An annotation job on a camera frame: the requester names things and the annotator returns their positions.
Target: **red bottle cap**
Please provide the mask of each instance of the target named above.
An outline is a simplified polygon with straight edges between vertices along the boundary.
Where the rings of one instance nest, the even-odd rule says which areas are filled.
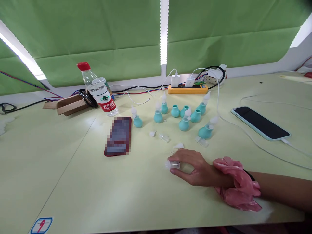
[[[90,65],[87,62],[81,62],[81,63],[77,63],[77,67],[81,70],[81,71],[86,71],[91,69]]]

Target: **person's hand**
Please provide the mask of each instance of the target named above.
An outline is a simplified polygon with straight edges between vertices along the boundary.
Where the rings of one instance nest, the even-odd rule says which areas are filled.
[[[171,168],[170,172],[191,185],[197,186],[215,186],[215,187],[233,187],[233,178],[223,174],[210,165],[203,158],[201,153],[194,150],[180,148],[174,155],[168,158],[169,161],[179,161],[191,164],[194,170],[187,174],[179,169]]]

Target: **yellow power strip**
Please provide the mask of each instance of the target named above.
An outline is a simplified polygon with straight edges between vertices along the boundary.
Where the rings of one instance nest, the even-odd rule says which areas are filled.
[[[168,87],[168,93],[178,94],[206,94],[208,92],[208,86],[205,84],[193,85],[193,87],[185,87],[185,85],[179,85],[178,87]]]

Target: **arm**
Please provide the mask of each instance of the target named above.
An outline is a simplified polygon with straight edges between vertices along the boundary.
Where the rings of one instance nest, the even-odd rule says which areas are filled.
[[[234,187],[233,178],[208,164],[199,152],[181,148],[168,160],[188,163],[194,167],[191,174],[175,168],[170,169],[172,174],[191,185]],[[312,181],[260,172],[249,173],[259,183],[261,197],[302,211],[312,212]]]

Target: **green window blind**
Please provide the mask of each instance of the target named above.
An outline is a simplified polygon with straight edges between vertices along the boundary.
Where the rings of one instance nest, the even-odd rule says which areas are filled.
[[[33,76],[20,58],[0,39],[0,70],[29,83],[44,88]],[[0,95],[39,91],[24,82],[15,80],[0,73]]]
[[[167,71],[277,62],[310,13],[298,0],[170,0]]]
[[[54,87],[83,84],[83,61],[108,81],[161,73],[159,0],[6,0],[0,9]]]

